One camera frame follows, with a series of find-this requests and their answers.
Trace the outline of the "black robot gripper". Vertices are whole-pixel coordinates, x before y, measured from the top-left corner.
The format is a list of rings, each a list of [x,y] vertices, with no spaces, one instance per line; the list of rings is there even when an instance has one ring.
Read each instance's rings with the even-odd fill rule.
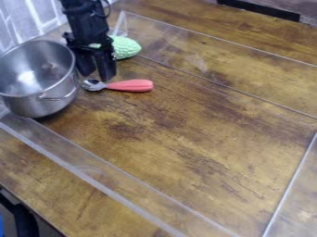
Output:
[[[64,32],[61,37],[75,54],[79,73],[87,77],[98,68],[100,80],[110,81],[116,76],[116,55],[108,34],[102,31],[80,39],[72,32]]]

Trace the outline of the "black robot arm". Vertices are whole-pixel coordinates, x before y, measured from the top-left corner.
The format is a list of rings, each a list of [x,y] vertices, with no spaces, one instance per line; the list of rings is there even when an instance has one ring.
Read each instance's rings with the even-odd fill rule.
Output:
[[[99,73],[103,82],[116,76],[116,55],[108,36],[108,15],[102,2],[108,0],[59,0],[61,12],[71,27],[63,33],[68,48],[75,54],[79,73],[87,77]]]

